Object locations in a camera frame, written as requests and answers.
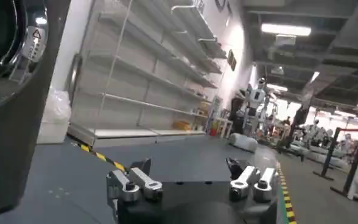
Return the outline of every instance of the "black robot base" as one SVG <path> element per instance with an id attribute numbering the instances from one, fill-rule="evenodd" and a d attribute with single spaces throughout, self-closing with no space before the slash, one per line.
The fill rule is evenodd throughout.
<path id="1" fill-rule="evenodd" d="M 276 223 L 275 170 L 261 175 L 227 162 L 232 181 L 159 182 L 147 175 L 149 168 L 114 170 L 107 175 L 107 202 L 119 224 Z"/>

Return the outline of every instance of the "plastic bag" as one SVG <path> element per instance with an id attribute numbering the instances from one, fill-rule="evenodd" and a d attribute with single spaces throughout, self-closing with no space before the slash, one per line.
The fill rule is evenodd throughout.
<path id="1" fill-rule="evenodd" d="M 71 118 L 71 106 L 69 104 L 67 91 L 59 91 L 50 87 L 42 121 L 52 123 L 68 122 Z"/>

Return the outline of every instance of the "metal clamp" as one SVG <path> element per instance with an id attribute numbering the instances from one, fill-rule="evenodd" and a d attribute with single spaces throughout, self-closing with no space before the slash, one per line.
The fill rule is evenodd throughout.
<path id="1" fill-rule="evenodd" d="M 131 168 L 129 178 L 142 187 L 146 199 L 157 201 L 163 196 L 163 185 L 161 182 L 151 179 L 139 168 Z"/>
<path id="2" fill-rule="evenodd" d="M 263 173 L 263 176 L 260 180 L 254 185 L 254 199 L 256 201 L 270 201 L 272 199 L 272 181 L 275 176 L 274 168 L 266 168 Z"/>
<path id="3" fill-rule="evenodd" d="M 232 200 L 241 200 L 248 196 L 249 187 L 256 181 L 259 174 L 254 166 L 247 166 L 238 179 L 230 181 L 230 196 Z"/>
<path id="4" fill-rule="evenodd" d="M 115 199 L 123 199 L 123 201 L 126 202 L 138 200 L 140 187 L 130 181 L 120 170 L 111 171 L 106 176 L 106 181 L 109 205 L 111 205 Z"/>

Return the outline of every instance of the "orange object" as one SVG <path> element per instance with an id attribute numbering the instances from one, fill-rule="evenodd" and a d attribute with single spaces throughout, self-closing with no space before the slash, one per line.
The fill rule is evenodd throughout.
<path id="1" fill-rule="evenodd" d="M 191 131 L 191 125 L 186 121 L 174 121 L 172 127 L 177 130 Z"/>

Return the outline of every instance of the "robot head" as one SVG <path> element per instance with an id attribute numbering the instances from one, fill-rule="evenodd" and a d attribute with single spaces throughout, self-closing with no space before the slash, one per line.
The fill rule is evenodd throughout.
<path id="1" fill-rule="evenodd" d="M 265 86 L 265 79 L 261 78 L 258 80 L 258 89 L 263 89 Z"/>
<path id="2" fill-rule="evenodd" d="M 333 135 L 333 130 L 328 129 L 328 131 L 326 131 L 326 133 L 328 134 L 329 137 L 331 137 Z"/>

